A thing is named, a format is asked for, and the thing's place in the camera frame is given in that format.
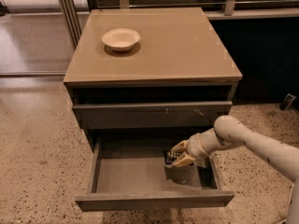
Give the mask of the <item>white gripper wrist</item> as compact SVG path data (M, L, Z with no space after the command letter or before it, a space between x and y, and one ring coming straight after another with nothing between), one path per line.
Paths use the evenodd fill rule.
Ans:
M195 158L208 157L212 152L219 150L221 145L222 139L216 135L214 129L209 129L203 133L196 133L188 141L180 141L171 148L172 152L181 153L172 162L172 165L179 168L193 164Z

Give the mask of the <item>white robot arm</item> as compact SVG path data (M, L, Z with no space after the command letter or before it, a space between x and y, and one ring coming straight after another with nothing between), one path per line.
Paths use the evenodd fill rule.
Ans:
M246 147L293 183L286 224L299 224L299 149L246 127L232 116L220 116L214 127L180 141L171 151L179 153L172 162L187 166L215 151Z

